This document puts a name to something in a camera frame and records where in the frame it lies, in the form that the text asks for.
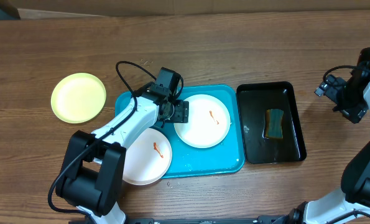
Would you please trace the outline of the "yellow green sponge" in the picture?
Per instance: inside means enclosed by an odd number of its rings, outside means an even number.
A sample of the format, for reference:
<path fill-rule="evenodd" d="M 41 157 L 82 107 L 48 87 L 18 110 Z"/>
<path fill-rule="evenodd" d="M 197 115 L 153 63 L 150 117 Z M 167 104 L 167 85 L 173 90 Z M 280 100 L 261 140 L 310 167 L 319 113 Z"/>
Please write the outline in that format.
<path fill-rule="evenodd" d="M 264 137 L 267 139 L 282 139 L 282 120 L 284 112 L 280 109 L 269 109 L 265 113 Z"/>

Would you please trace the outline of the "yellow-green plate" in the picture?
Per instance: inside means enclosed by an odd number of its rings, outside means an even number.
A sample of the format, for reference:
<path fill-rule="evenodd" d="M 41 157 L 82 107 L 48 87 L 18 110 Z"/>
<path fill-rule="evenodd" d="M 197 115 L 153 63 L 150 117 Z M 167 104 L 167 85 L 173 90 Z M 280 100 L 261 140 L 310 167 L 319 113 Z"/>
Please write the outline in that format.
<path fill-rule="evenodd" d="M 103 82 L 89 73 L 74 73 L 63 78 L 53 89 L 50 99 L 55 116 L 71 124 L 92 120 L 105 102 Z"/>

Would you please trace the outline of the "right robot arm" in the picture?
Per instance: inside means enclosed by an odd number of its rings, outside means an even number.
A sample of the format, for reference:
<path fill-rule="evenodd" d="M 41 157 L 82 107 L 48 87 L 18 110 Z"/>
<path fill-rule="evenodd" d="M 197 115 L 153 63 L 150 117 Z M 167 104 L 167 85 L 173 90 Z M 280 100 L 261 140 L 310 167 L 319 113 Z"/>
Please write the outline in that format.
<path fill-rule="evenodd" d="M 370 47 L 362 49 L 355 66 L 348 67 L 351 77 L 345 81 L 333 76 L 332 69 L 323 75 L 315 90 L 335 103 L 352 123 L 370 113 Z M 341 187 L 311 202 L 303 202 L 287 215 L 268 219 L 269 223 L 346 223 L 359 217 L 370 218 L 370 141 L 346 166 Z"/>

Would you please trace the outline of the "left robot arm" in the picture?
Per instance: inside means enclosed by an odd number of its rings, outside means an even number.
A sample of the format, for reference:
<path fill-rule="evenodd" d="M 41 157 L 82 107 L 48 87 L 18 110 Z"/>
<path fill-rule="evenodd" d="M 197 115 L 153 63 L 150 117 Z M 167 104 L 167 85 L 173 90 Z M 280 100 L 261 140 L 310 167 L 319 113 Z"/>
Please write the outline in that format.
<path fill-rule="evenodd" d="M 123 181 L 126 151 L 149 127 L 187 123 L 189 103 L 179 98 L 183 77 L 161 68 L 157 77 L 131 90 L 127 107 L 91 134 L 77 131 L 69 140 L 48 204 L 60 213 L 79 213 L 85 223 L 124 223 L 117 197 Z"/>

